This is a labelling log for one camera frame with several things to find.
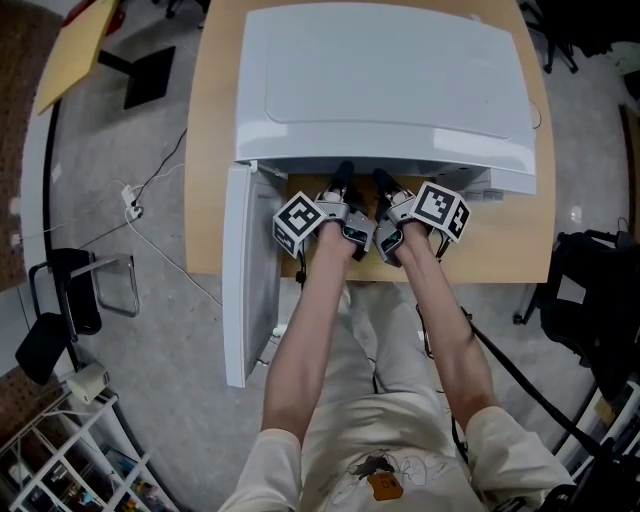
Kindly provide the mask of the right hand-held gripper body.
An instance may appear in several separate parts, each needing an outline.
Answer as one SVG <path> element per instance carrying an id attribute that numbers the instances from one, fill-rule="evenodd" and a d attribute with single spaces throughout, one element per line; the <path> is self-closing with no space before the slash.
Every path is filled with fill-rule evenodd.
<path id="1" fill-rule="evenodd" d="M 387 217 L 377 224 L 374 243 L 384 263 L 400 267 L 395 256 L 404 242 L 402 228 L 411 222 L 420 222 L 439 233 L 441 242 L 436 258 L 441 260 L 451 243 L 458 243 L 464 233 L 471 211 L 454 191 L 425 181 L 411 206 L 407 203 L 391 207 Z"/>

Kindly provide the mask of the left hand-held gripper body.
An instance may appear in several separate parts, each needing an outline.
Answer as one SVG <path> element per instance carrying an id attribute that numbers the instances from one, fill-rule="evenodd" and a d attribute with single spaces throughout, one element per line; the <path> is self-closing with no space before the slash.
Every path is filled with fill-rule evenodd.
<path id="1" fill-rule="evenodd" d="M 325 192 L 316 200 L 311 200 L 302 191 L 295 194 L 273 216 L 273 237 L 288 255 L 298 259 L 305 240 L 327 222 L 340 224 L 343 237 L 356 245 L 353 254 L 356 261 L 369 252 L 373 222 L 337 192 Z"/>

